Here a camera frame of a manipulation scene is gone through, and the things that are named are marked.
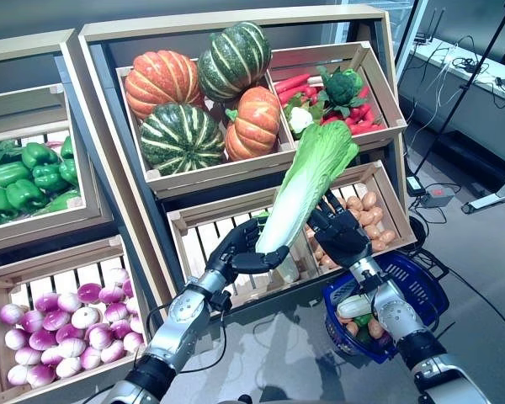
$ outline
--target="wooden crate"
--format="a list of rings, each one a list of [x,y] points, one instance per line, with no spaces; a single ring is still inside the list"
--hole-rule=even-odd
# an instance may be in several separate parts
[[[141,161],[142,171],[144,172],[144,179],[158,198],[187,194],[199,189],[212,188],[226,183],[277,173],[290,167],[295,154],[294,142],[292,141],[290,132],[286,130],[287,126],[281,125],[274,150],[267,156],[242,160],[240,162],[223,162],[217,166],[201,168],[200,170],[162,176],[157,170],[151,169],[150,164],[141,154],[141,121],[135,117],[125,99],[125,78],[132,68],[132,66],[120,67],[116,69],[116,74],[120,83],[130,131],[133,135],[138,158]],[[267,78],[262,80],[259,85],[267,88]],[[210,115],[215,120],[220,121],[221,131],[225,135],[226,127],[223,125],[223,122],[226,123],[227,119],[224,111],[221,111],[219,104],[214,105],[209,99],[206,99],[206,101],[206,105],[210,108]],[[282,112],[280,118],[281,121],[284,118]]]
[[[13,302],[32,309],[32,301],[46,292],[76,292],[80,284],[88,282],[103,285],[106,281],[109,284],[111,282],[109,270],[112,268],[126,268],[131,274],[120,236],[5,265],[0,267],[0,308]],[[140,319],[144,324],[146,302],[142,299],[142,290],[133,278],[131,278],[131,283],[139,301]],[[101,308],[101,305],[90,306]],[[128,354],[113,363],[103,364],[96,369],[86,370],[71,378],[57,380],[50,385],[33,390],[29,385],[11,386],[8,383],[7,374],[15,365],[14,351],[4,344],[4,335],[9,329],[11,326],[0,322],[0,403],[18,402],[59,389],[122,364],[132,363],[135,356]],[[146,334],[144,332],[142,334],[146,341]]]
[[[367,190],[378,195],[377,205],[384,211],[379,224],[383,230],[392,229],[396,239],[384,252],[415,242],[412,228],[391,186],[380,161],[348,168],[332,185],[335,192],[345,196],[362,196]],[[270,188],[234,198],[223,199],[209,204],[193,206],[167,213],[173,239],[178,249],[183,276],[200,276],[210,253],[222,238],[233,228],[262,211],[270,211],[278,188]],[[290,250],[291,256],[300,270],[300,278],[292,284],[285,284],[276,271],[271,274],[239,275],[235,284],[227,289],[232,293],[234,307],[266,295],[285,290],[332,272],[322,268],[313,258],[305,232],[298,236]]]
[[[316,69],[318,66],[325,66],[330,73],[337,67],[342,71],[354,69],[363,78],[364,85],[369,88],[367,102],[385,129],[353,136],[353,140],[361,150],[384,146],[407,127],[398,108],[398,101],[369,42],[273,50],[273,59],[268,71],[269,86],[274,91],[276,82],[309,73],[311,74],[309,83],[320,87],[322,79]],[[283,126],[290,133],[286,118],[283,118]]]
[[[112,220],[82,143],[75,141],[67,96],[61,84],[0,94],[0,141],[64,141],[72,136],[80,198],[69,208],[0,225],[0,249]]]

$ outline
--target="green-striped squash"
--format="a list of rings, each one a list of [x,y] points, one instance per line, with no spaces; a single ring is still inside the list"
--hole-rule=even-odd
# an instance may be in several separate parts
[[[202,92],[218,102],[235,98],[268,69],[271,46],[254,23],[243,22],[214,35],[198,61]]]
[[[141,126],[142,156],[162,175],[219,164],[224,148],[219,126],[192,105],[158,105]]]

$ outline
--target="power adapter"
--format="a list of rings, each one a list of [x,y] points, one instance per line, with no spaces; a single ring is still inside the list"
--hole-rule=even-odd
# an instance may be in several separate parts
[[[427,189],[427,193],[421,198],[421,206],[423,208],[441,208],[454,198],[455,192],[451,188],[442,186]]]

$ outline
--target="potato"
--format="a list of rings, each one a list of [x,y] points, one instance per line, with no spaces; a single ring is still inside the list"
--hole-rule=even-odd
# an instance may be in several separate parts
[[[314,250],[314,258],[316,258],[317,261],[320,261],[323,257],[323,250],[322,248],[320,247],[320,245],[318,245],[318,247],[316,248],[316,250]]]
[[[376,205],[376,192],[374,191],[369,191],[365,195],[363,195],[363,198],[361,199],[361,202],[363,203],[363,209],[369,210],[372,208],[374,205]]]
[[[327,267],[328,269],[336,268],[338,265],[327,255],[325,254],[322,259],[320,259],[320,265]]]
[[[348,324],[346,324],[346,329],[349,331],[350,334],[352,334],[352,337],[355,337],[359,332],[359,327],[357,327],[357,324],[355,324],[354,322],[349,322]]]
[[[356,210],[354,208],[349,208],[348,209],[350,213],[353,215],[356,221],[359,221],[359,218],[361,217],[361,212],[359,210]]]
[[[372,244],[372,252],[373,253],[377,253],[379,251],[384,251],[385,248],[387,247],[385,245],[385,243],[380,240],[372,240],[372,242],[370,242],[370,243]]]
[[[374,215],[374,219],[372,220],[373,225],[380,223],[381,219],[384,217],[384,211],[379,206],[370,208],[369,212]]]
[[[309,229],[306,231],[306,238],[309,241],[309,244],[311,244],[312,251],[316,250],[318,247],[318,242],[316,241],[316,238],[314,238],[314,230]]]
[[[381,232],[380,237],[378,237],[378,240],[381,242],[384,242],[385,244],[389,244],[393,240],[395,240],[396,234],[393,230],[383,230]]]
[[[371,318],[367,326],[369,328],[369,334],[373,339],[380,339],[381,336],[384,335],[384,329],[375,318]]]
[[[348,208],[356,209],[359,211],[363,210],[363,204],[357,196],[350,196],[346,201],[346,205]]]
[[[341,205],[344,209],[346,209],[346,200],[344,200],[344,198],[342,198],[342,197],[340,197],[340,196],[338,196],[338,197],[337,197],[337,199],[338,199],[338,202],[340,203],[340,205]]]
[[[366,210],[363,210],[361,212],[361,216],[359,217],[359,223],[361,226],[370,225],[373,220],[374,220],[373,214],[371,214],[370,212],[367,212]]]
[[[363,228],[370,240],[374,240],[380,236],[380,231],[376,225],[368,225]]]

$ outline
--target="gray floor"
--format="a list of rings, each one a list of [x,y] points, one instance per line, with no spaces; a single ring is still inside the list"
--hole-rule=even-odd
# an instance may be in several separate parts
[[[430,141],[422,133],[410,151],[411,162]],[[441,158],[432,156],[419,175],[423,184],[456,182],[471,178]],[[465,189],[444,210],[446,225],[432,225],[425,247],[458,270],[505,315],[505,205],[464,215],[460,206],[473,200]],[[434,212],[425,212],[434,220]],[[505,325],[472,291],[449,276],[442,280],[450,308],[441,317],[439,330],[455,321],[442,343],[466,368],[495,404],[505,404]],[[209,371],[180,375],[163,403],[209,404],[236,399],[243,393],[255,401],[323,399],[333,402],[417,402],[417,391],[399,357],[376,364],[361,357],[342,358],[333,352],[325,332],[324,305],[317,284],[265,302],[229,318],[225,358]],[[201,353],[188,366],[211,363],[220,344],[206,338],[199,347],[215,350]],[[64,394],[47,395],[33,402],[69,403],[123,377],[117,369],[103,379],[85,380]]]

